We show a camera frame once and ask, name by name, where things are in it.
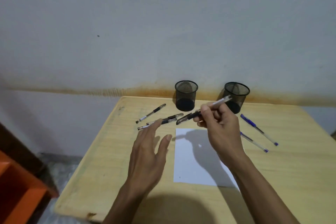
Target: forearm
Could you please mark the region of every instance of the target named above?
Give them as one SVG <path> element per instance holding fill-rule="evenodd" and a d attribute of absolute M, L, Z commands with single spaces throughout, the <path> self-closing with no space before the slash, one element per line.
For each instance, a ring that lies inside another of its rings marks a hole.
<path fill-rule="evenodd" d="M 128 184 L 124 184 L 102 224 L 130 224 L 143 199 Z"/>
<path fill-rule="evenodd" d="M 232 173 L 257 224 L 299 223 L 248 157 L 238 161 Z"/>

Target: pen holder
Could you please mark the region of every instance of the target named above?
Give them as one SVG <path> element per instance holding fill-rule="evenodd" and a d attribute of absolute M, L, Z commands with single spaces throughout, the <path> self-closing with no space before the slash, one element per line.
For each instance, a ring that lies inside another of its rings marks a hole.
<path fill-rule="evenodd" d="M 183 112 L 194 109 L 198 85 L 192 81 L 179 81 L 175 84 L 176 108 Z"/>
<path fill-rule="evenodd" d="M 232 99 L 226 102 L 226 105 L 234 114 L 240 112 L 240 109 L 248 94 L 250 94 L 249 87 L 242 83 L 228 82 L 224 86 L 223 97 L 226 97 L 227 95 L 231 96 Z"/>

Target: pen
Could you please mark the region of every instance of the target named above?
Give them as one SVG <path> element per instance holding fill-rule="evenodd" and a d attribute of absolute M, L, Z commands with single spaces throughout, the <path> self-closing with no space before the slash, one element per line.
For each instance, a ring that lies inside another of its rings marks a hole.
<path fill-rule="evenodd" d="M 264 147 L 262 147 L 260 144 L 258 144 L 257 142 L 253 141 L 251 138 L 249 138 L 247 135 L 243 134 L 242 132 L 240 132 L 240 135 L 242 137 L 244 137 L 245 139 L 247 139 L 248 141 L 250 141 L 251 143 L 253 143 L 255 146 L 257 146 L 258 148 L 262 149 L 264 152 L 268 152 L 267 149 L 265 149 Z"/>
<path fill-rule="evenodd" d="M 164 118 L 164 119 L 162 119 L 162 120 L 174 119 L 174 118 L 181 117 L 181 116 L 183 116 L 183 114 L 182 114 L 182 113 L 178 113 L 178 114 L 169 116 L 169 117 L 167 117 L 167 118 Z M 148 122 L 147 125 L 153 124 L 154 122 L 155 122 L 155 121 Z"/>
<path fill-rule="evenodd" d="M 230 95 L 228 95 L 225 98 L 222 98 L 222 99 L 220 99 L 216 102 L 213 102 L 212 105 L 210 106 L 210 108 L 213 108 L 214 106 L 219 106 L 222 103 L 228 102 L 229 100 L 231 100 Z M 188 115 L 182 117 L 181 119 L 178 119 L 177 122 L 176 122 L 176 125 L 179 125 L 184 121 L 191 120 L 192 118 L 195 118 L 195 117 L 200 116 L 200 115 L 201 115 L 201 110 L 198 109 L 194 113 L 189 113 Z"/>
<path fill-rule="evenodd" d="M 264 137 L 266 137 L 268 140 L 270 140 L 275 146 L 278 146 L 279 144 L 275 141 L 273 141 L 269 135 L 267 135 L 266 133 L 264 133 L 260 128 L 257 127 L 256 124 L 254 124 L 251 120 L 247 119 L 243 114 L 240 115 L 240 117 L 246 121 L 248 124 L 250 124 L 252 127 L 254 127 L 256 130 L 258 130 L 260 133 L 262 133 L 264 135 Z"/>
<path fill-rule="evenodd" d="M 161 110 L 161 109 L 162 109 L 163 107 L 165 107 L 165 106 L 166 106 L 166 104 L 160 105 L 158 108 L 154 109 L 154 110 L 153 110 L 152 112 L 150 112 L 149 114 L 147 114 L 147 115 L 143 116 L 142 118 L 138 119 L 138 120 L 136 121 L 136 123 L 138 124 L 139 122 L 143 121 L 143 120 L 146 119 L 148 116 L 150 116 L 150 115 L 156 113 L 157 111 Z"/>
<path fill-rule="evenodd" d="M 170 123 L 170 122 L 172 122 L 172 121 L 176 121 L 176 120 L 177 120 L 177 118 L 173 118 L 173 119 L 169 119 L 169 120 L 163 120 L 163 121 L 161 122 L 161 125 L 162 125 L 162 124 L 167 124 L 167 123 Z M 144 129 L 144 128 L 148 128 L 150 125 L 151 125 L 151 124 L 146 125 L 146 126 L 139 127 L 138 130 L 142 130 L 142 129 Z"/>

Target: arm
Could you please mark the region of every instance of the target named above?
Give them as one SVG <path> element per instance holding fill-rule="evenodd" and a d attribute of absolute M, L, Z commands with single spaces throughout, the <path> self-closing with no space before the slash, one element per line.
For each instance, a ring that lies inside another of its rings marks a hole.
<path fill-rule="evenodd" d="M 201 114 L 194 121 L 198 126 L 208 129 L 210 144 L 234 175 L 255 223 L 298 224 L 294 215 L 245 154 L 238 117 L 226 104 L 216 110 L 202 105 Z"/>
<path fill-rule="evenodd" d="M 131 223 L 142 199 L 161 179 L 172 138 L 172 135 L 164 136 L 157 154 L 154 153 L 153 140 L 161 122 L 159 119 L 138 133 L 130 156 L 128 177 L 102 224 Z"/>

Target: paper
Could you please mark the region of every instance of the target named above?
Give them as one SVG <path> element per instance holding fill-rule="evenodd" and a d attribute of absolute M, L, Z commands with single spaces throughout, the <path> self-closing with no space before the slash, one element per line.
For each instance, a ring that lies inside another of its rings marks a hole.
<path fill-rule="evenodd" d="M 238 188 L 203 129 L 176 129 L 174 182 Z"/>

